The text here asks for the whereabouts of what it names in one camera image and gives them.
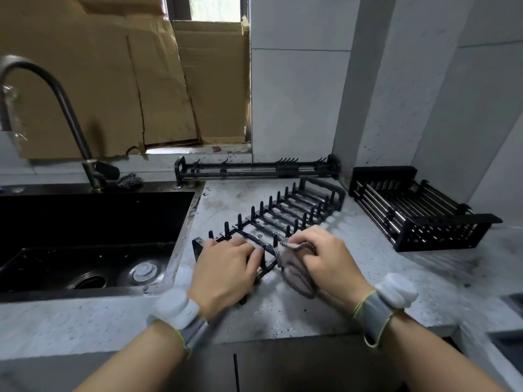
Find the black faucet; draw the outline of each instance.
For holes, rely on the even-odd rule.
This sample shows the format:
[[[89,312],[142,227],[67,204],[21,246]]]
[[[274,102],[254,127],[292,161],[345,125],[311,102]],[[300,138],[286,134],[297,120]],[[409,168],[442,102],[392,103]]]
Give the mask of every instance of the black faucet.
[[[67,120],[69,128],[74,136],[76,144],[82,154],[84,160],[82,166],[84,167],[91,188],[95,191],[101,191],[107,186],[108,180],[118,180],[120,177],[120,170],[113,165],[105,164],[96,159],[93,159],[91,150],[82,133],[76,114],[74,113],[71,102],[65,93],[62,85],[58,80],[47,70],[37,65],[36,63],[24,57],[15,55],[6,55],[0,57],[0,128],[2,131],[12,131],[9,113],[7,111],[7,103],[4,95],[4,82],[7,75],[15,68],[22,68],[34,72],[37,76],[42,78],[53,90],[64,117]]]

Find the rag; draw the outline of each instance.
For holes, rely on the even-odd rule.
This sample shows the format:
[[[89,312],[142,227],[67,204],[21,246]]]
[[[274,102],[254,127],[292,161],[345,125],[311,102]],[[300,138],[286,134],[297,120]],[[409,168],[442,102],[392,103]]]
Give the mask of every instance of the rag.
[[[276,260],[281,267],[281,275],[284,281],[302,296],[314,298],[318,292],[318,286],[312,279],[309,270],[297,256],[300,250],[309,250],[316,256],[316,247],[310,242],[289,243],[284,239],[278,243],[276,248]]]

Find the drain hole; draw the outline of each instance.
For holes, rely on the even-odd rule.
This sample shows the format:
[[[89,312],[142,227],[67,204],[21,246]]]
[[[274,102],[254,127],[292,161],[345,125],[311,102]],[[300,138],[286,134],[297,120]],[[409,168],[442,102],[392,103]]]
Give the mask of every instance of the drain hole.
[[[107,279],[100,275],[90,275],[78,281],[73,289],[101,289],[107,285]]]

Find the sink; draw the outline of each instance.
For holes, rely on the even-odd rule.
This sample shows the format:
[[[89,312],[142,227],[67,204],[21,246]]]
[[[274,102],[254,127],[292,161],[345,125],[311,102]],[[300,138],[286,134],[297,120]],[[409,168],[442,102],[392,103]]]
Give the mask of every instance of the sink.
[[[5,186],[0,302],[160,293],[172,286],[203,183]]]

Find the cardboard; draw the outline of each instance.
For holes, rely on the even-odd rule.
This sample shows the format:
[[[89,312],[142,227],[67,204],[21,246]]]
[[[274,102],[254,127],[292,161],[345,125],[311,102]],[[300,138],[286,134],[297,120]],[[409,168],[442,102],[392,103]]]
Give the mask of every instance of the cardboard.
[[[27,57],[56,76],[95,157],[198,138],[160,0],[3,0],[0,54]],[[79,158],[44,81],[18,69],[7,83],[20,94],[23,158]]]
[[[245,143],[250,102],[248,22],[173,22],[181,66],[205,144]]]

